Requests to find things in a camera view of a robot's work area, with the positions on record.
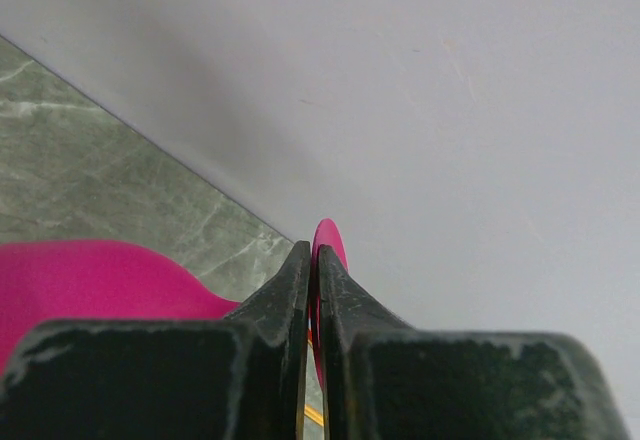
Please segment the pink wine glass back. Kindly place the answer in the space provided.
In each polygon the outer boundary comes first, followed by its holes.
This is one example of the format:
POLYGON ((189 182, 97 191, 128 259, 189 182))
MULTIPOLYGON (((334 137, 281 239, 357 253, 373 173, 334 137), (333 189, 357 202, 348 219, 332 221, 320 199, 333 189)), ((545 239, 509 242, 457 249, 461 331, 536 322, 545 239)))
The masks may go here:
POLYGON ((239 302, 146 247, 115 240, 1 247, 1 366, 21 338, 57 320, 214 320, 239 302))

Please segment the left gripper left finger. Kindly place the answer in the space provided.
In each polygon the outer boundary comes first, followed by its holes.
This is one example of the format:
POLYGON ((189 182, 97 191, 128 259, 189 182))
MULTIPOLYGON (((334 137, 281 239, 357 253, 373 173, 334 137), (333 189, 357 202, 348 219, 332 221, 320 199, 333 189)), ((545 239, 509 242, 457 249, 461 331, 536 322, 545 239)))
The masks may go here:
POLYGON ((1 366, 5 439, 299 439, 310 246, 214 320, 38 324, 1 366))

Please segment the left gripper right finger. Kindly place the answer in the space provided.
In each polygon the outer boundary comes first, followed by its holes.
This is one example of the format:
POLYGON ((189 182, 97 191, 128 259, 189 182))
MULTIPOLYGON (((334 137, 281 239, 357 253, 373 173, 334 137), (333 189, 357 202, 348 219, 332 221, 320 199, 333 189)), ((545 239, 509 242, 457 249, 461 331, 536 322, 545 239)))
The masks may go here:
POLYGON ((417 329, 317 255, 329 439, 626 439, 595 358, 561 334, 417 329))

